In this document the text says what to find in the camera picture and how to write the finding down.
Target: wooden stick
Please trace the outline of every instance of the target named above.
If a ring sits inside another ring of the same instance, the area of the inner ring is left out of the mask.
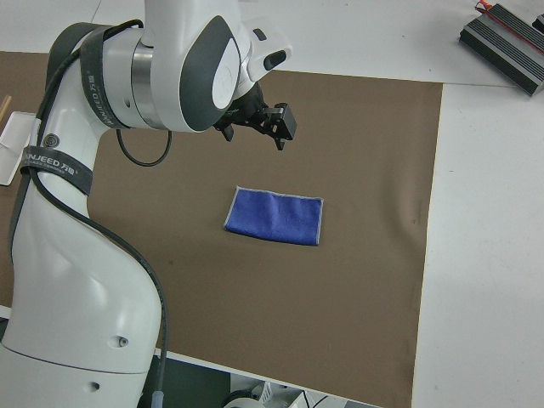
[[[8,108],[9,108],[9,104],[11,104],[11,96],[6,95],[2,101],[2,104],[0,105],[0,122],[2,121],[3,117],[6,115],[6,112],[8,111]]]

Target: white robotic arm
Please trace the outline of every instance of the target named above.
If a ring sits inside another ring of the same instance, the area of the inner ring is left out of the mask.
[[[214,126],[231,139],[234,123],[278,148],[294,134],[288,106],[269,108],[258,87],[291,54],[283,36],[242,22],[236,0],[146,0],[145,12],[145,28],[88,27],[81,51],[52,64],[14,212],[0,408],[138,404],[166,304],[143,257],[88,218],[108,128]]]

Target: brown mat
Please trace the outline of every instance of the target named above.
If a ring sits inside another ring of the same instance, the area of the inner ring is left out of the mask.
[[[0,98],[36,111],[45,57],[0,54]],[[286,150],[236,129],[177,133],[152,169],[100,142],[89,209],[155,266],[171,310],[170,349],[383,407],[407,408],[417,341],[439,120],[436,83],[274,72],[298,131]],[[165,133],[128,131],[140,160]],[[223,230],[237,185],[325,198],[320,246]],[[0,245],[16,188],[0,189]],[[0,304],[12,272],[0,257]]]

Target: blue cloth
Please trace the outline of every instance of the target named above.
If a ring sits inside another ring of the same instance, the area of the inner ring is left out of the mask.
[[[322,198],[236,187],[226,230],[268,241],[318,245]]]

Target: dark green surface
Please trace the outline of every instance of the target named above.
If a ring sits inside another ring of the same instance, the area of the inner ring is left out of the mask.
[[[8,321],[0,318],[0,338]],[[144,396],[138,408],[151,406],[159,359],[153,357],[150,373],[144,386]],[[211,368],[168,360],[164,378],[164,404],[162,408],[220,408],[230,394],[230,374]]]

